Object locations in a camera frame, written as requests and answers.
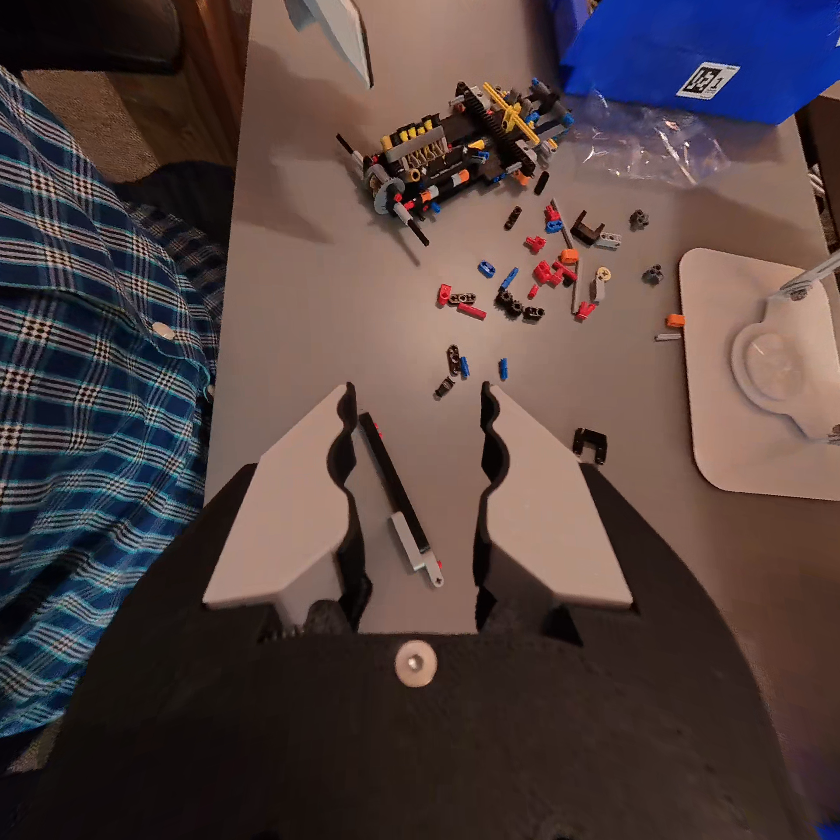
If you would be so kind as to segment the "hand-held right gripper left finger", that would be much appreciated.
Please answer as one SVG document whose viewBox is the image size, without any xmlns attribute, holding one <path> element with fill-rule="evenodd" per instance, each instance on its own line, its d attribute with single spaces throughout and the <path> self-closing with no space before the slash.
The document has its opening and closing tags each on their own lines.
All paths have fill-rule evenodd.
<svg viewBox="0 0 840 840">
<path fill-rule="evenodd" d="M 291 629 L 316 602 L 336 602 L 358 631 L 372 594 L 347 487 L 358 420 L 347 382 L 260 457 L 203 594 L 206 607 L 273 606 Z"/>
</svg>

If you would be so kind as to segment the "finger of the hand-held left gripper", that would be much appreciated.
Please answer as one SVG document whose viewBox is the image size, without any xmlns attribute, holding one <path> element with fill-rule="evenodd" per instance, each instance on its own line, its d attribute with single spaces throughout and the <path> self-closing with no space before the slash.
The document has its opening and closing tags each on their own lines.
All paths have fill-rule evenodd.
<svg viewBox="0 0 840 840">
<path fill-rule="evenodd" d="M 352 1 L 286 1 L 294 28 L 317 24 L 337 54 L 345 59 L 367 89 L 374 86 L 371 52 L 364 20 Z"/>
</svg>

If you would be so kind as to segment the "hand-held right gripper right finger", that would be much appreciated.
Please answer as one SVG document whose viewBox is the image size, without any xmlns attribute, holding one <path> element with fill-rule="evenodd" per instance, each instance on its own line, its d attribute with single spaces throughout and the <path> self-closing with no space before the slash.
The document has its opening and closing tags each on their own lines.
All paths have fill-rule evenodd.
<svg viewBox="0 0 840 840">
<path fill-rule="evenodd" d="M 479 426 L 488 484 L 474 539 L 476 629 L 573 631 L 573 607 L 630 613 L 634 597 L 579 459 L 489 382 Z"/>
</svg>

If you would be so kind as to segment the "black and red tool handle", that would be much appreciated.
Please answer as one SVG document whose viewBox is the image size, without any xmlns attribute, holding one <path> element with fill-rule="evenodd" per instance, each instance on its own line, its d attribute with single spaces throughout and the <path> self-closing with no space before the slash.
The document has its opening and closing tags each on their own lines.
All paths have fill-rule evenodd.
<svg viewBox="0 0 840 840">
<path fill-rule="evenodd" d="M 424 528 L 399 477 L 384 440 L 370 413 L 359 416 L 359 425 L 386 494 L 392 504 L 390 522 L 399 539 L 408 564 L 414 573 L 424 573 L 435 589 L 443 587 L 445 578 Z"/>
</svg>

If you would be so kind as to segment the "lego car chassis assembly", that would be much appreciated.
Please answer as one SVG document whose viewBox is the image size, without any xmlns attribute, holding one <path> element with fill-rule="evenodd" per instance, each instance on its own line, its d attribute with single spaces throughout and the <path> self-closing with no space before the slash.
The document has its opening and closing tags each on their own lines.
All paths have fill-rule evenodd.
<svg viewBox="0 0 840 840">
<path fill-rule="evenodd" d="M 340 134 L 374 212 L 393 218 L 428 246 L 426 215 L 472 186 L 507 179 L 528 186 L 546 172 L 574 115 L 562 93 L 538 78 L 528 90 L 460 81 L 449 112 L 428 114 L 381 137 L 370 154 Z"/>
</svg>

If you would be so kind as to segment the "scattered loose lego pieces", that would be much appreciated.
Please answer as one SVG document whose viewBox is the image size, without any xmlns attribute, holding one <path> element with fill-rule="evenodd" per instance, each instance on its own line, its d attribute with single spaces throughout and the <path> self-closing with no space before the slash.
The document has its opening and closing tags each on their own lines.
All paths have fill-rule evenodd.
<svg viewBox="0 0 840 840">
<path fill-rule="evenodd" d="M 557 209 L 556 203 L 552 200 L 544 209 L 546 216 L 546 233 L 562 232 L 565 237 L 569 230 L 563 226 L 561 215 Z M 520 207 L 516 206 L 511 212 L 507 222 L 506 229 L 510 229 L 512 223 L 516 221 L 520 214 Z M 585 212 L 582 212 L 572 226 L 572 236 L 578 238 L 582 243 L 588 245 L 601 247 L 603 249 L 616 250 L 619 248 L 622 240 L 617 234 L 610 234 L 603 230 L 602 226 L 592 229 L 583 224 Z M 629 228 L 632 232 L 645 230 L 649 225 L 649 214 L 642 208 L 637 208 L 631 213 L 628 219 Z M 540 250 L 547 244 L 543 237 L 526 237 L 524 244 L 531 249 L 534 255 L 538 255 Z M 601 294 L 604 284 L 611 278 L 611 272 L 605 267 L 599 267 L 593 278 L 590 292 L 590 297 L 587 299 L 580 299 L 581 287 L 579 286 L 579 272 L 577 267 L 579 265 L 578 252 L 568 247 L 561 251 L 560 256 L 552 264 L 546 260 L 541 260 L 532 272 L 533 278 L 537 281 L 532 285 L 528 292 L 528 299 L 532 301 L 539 293 L 542 286 L 550 285 L 556 287 L 563 284 L 565 287 L 572 287 L 578 297 L 573 298 L 573 301 L 578 301 L 576 308 L 573 308 L 572 313 L 578 322 L 587 320 L 598 305 L 602 302 L 603 295 Z M 478 264 L 478 270 L 482 276 L 491 279 L 494 277 L 495 268 L 485 260 Z M 511 272 L 506 275 L 505 279 L 500 283 L 497 290 L 497 295 L 494 298 L 498 307 L 503 310 L 510 318 L 522 317 L 529 322 L 538 322 L 544 317 L 544 309 L 531 306 L 522 306 L 522 302 L 517 300 L 510 294 L 509 287 L 518 275 L 518 268 L 514 267 Z M 661 265 L 655 264 L 651 266 L 643 274 L 643 280 L 651 285 L 658 284 L 663 276 Z M 439 307 L 455 306 L 457 311 L 467 314 L 471 318 L 483 320 L 487 315 L 483 310 L 475 306 L 476 296 L 470 292 L 454 293 L 449 284 L 442 283 L 437 293 L 436 304 Z M 669 315 L 666 319 L 666 325 L 671 330 L 682 330 L 685 327 L 685 318 L 676 314 Z M 655 336 L 654 340 L 657 342 L 677 341 L 682 338 L 681 332 L 666 332 Z M 434 390 L 434 397 L 436 400 L 441 400 L 447 393 L 449 393 L 454 385 L 455 379 L 460 377 L 462 380 L 469 378 L 469 364 L 463 355 L 459 354 L 459 349 L 455 345 L 450 345 L 447 348 L 447 363 L 449 368 L 448 375 L 444 378 L 441 384 Z M 505 382 L 509 375 L 508 359 L 503 358 L 498 363 L 499 376 Z"/>
</svg>

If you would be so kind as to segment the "dark furniture piece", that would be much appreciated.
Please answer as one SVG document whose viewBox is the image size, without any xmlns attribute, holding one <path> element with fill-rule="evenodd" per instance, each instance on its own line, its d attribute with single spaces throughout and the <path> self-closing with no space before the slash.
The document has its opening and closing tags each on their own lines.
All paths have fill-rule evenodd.
<svg viewBox="0 0 840 840">
<path fill-rule="evenodd" d="M 173 75 L 182 53 L 182 25 L 170 1 L 1 2 L 1 64 L 15 75 Z"/>
</svg>

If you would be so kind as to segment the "blue box with tag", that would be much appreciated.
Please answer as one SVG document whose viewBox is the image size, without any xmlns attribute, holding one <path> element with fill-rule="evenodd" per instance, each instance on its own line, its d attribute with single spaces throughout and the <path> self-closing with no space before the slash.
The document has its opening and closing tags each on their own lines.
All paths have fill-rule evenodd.
<svg viewBox="0 0 840 840">
<path fill-rule="evenodd" d="M 838 1 L 545 5 L 573 96 L 778 125 L 838 82 Z"/>
</svg>

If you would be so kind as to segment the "clear plastic bag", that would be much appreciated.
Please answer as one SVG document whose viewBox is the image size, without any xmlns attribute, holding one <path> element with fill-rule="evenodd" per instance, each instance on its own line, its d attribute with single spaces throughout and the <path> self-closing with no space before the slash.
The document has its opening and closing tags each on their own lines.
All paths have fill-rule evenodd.
<svg viewBox="0 0 840 840">
<path fill-rule="evenodd" d="M 573 118 L 565 139 L 600 180 L 693 188 L 731 164 L 707 122 L 685 110 L 621 103 L 593 89 Z"/>
</svg>

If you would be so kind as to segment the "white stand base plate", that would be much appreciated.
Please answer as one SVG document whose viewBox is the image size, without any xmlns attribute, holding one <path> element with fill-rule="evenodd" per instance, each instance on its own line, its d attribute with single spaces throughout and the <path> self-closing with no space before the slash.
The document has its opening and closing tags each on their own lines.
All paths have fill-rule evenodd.
<svg viewBox="0 0 840 840">
<path fill-rule="evenodd" d="M 838 501 L 838 295 L 709 248 L 679 262 L 692 446 L 721 490 Z"/>
</svg>

